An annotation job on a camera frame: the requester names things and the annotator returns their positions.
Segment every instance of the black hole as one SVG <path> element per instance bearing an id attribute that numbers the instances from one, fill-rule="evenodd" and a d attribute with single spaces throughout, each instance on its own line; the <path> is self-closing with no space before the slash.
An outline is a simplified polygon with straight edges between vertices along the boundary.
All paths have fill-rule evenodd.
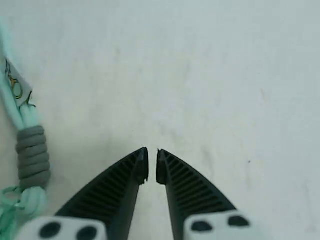
<path id="1" fill-rule="evenodd" d="M 195 221 L 192 224 L 191 230 L 195 232 L 208 232 L 212 231 L 213 227 L 206 221 Z"/>
<path id="2" fill-rule="evenodd" d="M 77 240 L 93 240 L 97 235 L 97 229 L 94 226 L 82 228 L 76 235 Z"/>
<path id="3" fill-rule="evenodd" d="M 229 217 L 228 224 L 231 227 L 247 227 L 250 226 L 248 220 L 242 216 L 231 216 Z"/>
<path id="4" fill-rule="evenodd" d="M 56 236 L 60 229 L 61 224 L 59 222 L 50 222 L 41 228 L 39 235 L 42 239 L 50 239 Z"/>

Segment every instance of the white tabletop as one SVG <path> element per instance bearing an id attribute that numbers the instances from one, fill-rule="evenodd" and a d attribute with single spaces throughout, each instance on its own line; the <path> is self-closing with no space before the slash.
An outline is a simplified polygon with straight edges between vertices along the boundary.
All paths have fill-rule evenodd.
<path id="1" fill-rule="evenodd" d="M 320 237 L 320 2 L 0 0 L 46 130 L 54 214 L 148 147 L 130 240 L 172 240 L 157 148 L 275 239 Z M 0 104 L 0 187 L 18 182 Z"/>

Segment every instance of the mint green cord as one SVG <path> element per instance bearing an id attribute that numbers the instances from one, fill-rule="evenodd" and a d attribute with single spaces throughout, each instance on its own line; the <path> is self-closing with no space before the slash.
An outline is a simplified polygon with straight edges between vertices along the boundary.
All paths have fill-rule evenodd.
<path id="1" fill-rule="evenodd" d="M 10 83 L 4 72 L 5 60 L 11 58 L 8 42 L 5 41 L 0 26 L 0 94 L 14 126 L 18 131 L 39 125 L 35 106 L 23 103 L 17 107 Z M 17 199 L 10 200 L 6 194 L 14 193 Z M 19 187 L 8 187 L 0 193 L 0 240 L 13 240 L 17 232 L 17 214 L 21 212 L 30 218 L 40 215 L 47 205 L 46 191 L 39 187 L 30 187 L 21 192 Z"/>

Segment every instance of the gray cord wrap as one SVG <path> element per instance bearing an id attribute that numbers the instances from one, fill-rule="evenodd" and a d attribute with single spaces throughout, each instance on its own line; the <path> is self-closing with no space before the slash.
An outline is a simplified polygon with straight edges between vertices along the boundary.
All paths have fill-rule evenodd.
<path id="1" fill-rule="evenodd" d="M 16 152 L 20 188 L 45 188 L 51 176 L 45 130 L 34 126 L 18 132 Z"/>

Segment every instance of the tag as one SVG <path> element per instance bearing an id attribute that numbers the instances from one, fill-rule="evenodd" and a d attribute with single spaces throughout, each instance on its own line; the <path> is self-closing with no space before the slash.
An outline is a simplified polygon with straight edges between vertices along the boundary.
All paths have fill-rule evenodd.
<path id="1" fill-rule="evenodd" d="M 32 88 L 8 59 L 5 60 L 4 74 L 9 81 L 18 108 L 25 102 L 29 103 Z"/>

